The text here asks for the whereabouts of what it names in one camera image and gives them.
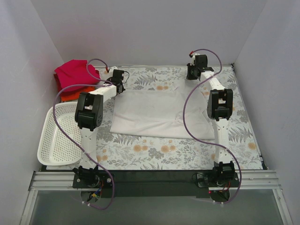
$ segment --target laundry basket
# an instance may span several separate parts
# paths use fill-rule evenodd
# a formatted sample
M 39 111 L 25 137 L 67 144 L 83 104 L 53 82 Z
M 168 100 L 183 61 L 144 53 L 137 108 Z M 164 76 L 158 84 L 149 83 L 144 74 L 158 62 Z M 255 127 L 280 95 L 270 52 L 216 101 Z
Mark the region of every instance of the laundry basket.
M 75 122 L 77 102 L 59 103 L 55 114 L 62 129 L 81 144 L 79 127 Z M 51 108 L 46 116 L 37 150 L 37 158 L 44 165 L 68 165 L 81 159 L 81 150 L 58 129 Z

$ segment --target white wall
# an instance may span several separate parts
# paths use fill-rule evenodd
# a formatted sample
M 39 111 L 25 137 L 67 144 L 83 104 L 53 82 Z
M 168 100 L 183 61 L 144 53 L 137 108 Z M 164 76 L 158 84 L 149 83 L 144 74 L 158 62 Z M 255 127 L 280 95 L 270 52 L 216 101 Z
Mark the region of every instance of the white wall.
M 110 65 L 186 65 L 197 48 L 233 63 L 266 2 L 31 1 L 64 61 L 99 57 Z
M 276 169 L 294 224 L 300 224 L 300 1 L 268 0 L 235 66 L 270 169 Z
M 19 224 L 63 63 L 30 0 L 0 0 L 0 224 Z

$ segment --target floral tablecloth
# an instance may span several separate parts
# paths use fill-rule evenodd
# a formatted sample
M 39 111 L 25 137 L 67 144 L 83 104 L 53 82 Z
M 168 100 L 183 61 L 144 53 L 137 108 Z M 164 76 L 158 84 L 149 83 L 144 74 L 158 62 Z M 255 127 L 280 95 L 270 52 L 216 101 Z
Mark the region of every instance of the floral tablecloth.
M 173 82 L 185 79 L 186 67 L 123 67 L 130 73 L 126 89 L 165 91 L 172 90 Z M 242 169 L 262 169 L 257 145 L 250 128 L 231 67 L 224 67 L 218 75 L 226 88 L 233 90 L 233 113 L 229 125 L 229 148 Z M 199 87 L 208 100 L 209 92 Z M 215 147 L 193 139 L 170 139 L 109 132 L 113 117 L 114 99 L 104 105 L 104 118 L 97 134 L 98 162 L 109 170 L 200 170 L 211 169 Z M 67 166 L 48 166 L 48 170 L 72 169 Z

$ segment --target white cloth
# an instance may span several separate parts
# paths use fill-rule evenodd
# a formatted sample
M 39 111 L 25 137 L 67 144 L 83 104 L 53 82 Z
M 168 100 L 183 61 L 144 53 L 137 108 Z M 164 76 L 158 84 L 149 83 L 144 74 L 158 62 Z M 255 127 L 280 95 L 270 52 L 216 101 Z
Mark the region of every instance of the white cloth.
M 192 138 L 184 128 L 183 106 L 199 81 L 181 80 L 172 91 L 126 90 L 115 99 L 111 133 L 165 138 Z M 207 102 L 195 90 L 187 103 L 186 123 L 200 139 L 214 139 Z

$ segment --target pink cloth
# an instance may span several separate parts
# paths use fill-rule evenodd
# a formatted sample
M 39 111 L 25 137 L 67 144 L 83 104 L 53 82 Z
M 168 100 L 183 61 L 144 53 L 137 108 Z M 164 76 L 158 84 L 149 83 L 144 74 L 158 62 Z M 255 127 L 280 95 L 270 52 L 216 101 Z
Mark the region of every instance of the pink cloth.
M 66 62 L 62 66 L 55 69 L 55 72 L 60 81 L 61 88 L 65 88 L 72 84 L 95 84 L 99 80 L 95 79 L 86 71 L 87 60 L 71 60 Z M 92 65 L 88 66 L 89 72 L 100 78 L 99 74 L 96 73 L 95 68 Z M 73 87 L 65 90 L 64 92 L 74 91 L 82 87 Z

